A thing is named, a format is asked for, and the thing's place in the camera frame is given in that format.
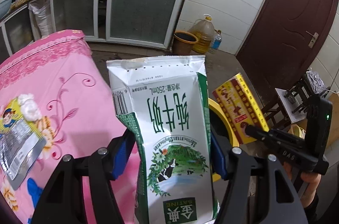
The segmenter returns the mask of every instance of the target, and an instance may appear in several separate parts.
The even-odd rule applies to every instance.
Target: door handle
[[[313,45],[315,44],[316,40],[318,39],[319,34],[317,32],[315,32],[314,35],[313,35],[308,31],[306,31],[306,33],[312,36],[312,39],[311,39],[310,43],[308,44],[308,47],[312,48]]]

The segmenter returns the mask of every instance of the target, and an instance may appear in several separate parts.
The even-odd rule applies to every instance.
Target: blue gripper pad
[[[123,136],[121,136],[121,140],[117,144],[118,146],[117,152],[113,154],[114,163],[112,176],[114,180],[116,180],[120,175],[123,174],[128,158],[132,152],[134,143],[135,143],[134,134],[127,129]]]
[[[217,174],[221,176],[223,180],[227,179],[227,170],[226,170],[226,159],[225,155],[217,141],[217,137],[223,137],[223,136],[215,136],[213,132],[211,132],[211,157],[212,157],[212,164],[214,167],[214,170]]]

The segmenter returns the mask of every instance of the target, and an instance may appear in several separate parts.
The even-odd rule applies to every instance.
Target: bottle
[[[214,41],[212,43],[212,48],[217,50],[219,48],[219,45],[222,41],[222,36],[221,36],[221,30],[216,31],[216,35],[214,37]]]
[[[204,16],[204,20],[199,21],[189,30],[190,33],[198,38],[198,43],[193,45],[193,50],[201,54],[205,54],[208,51],[215,34],[212,17],[207,14]]]

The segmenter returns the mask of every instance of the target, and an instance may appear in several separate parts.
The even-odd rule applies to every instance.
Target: yellow box
[[[255,141],[245,134],[247,125],[269,131],[265,117],[240,73],[214,90],[213,95],[224,111],[240,144]]]

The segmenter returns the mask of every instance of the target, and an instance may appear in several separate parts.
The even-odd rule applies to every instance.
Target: cow illustration
[[[164,181],[164,180],[167,180],[168,178],[170,178],[172,176],[173,169],[177,165],[178,164],[175,162],[175,158],[173,158],[172,161],[170,161],[168,163],[168,167],[161,170],[161,172],[160,172],[160,174],[157,178],[157,182],[161,182],[161,181]]]

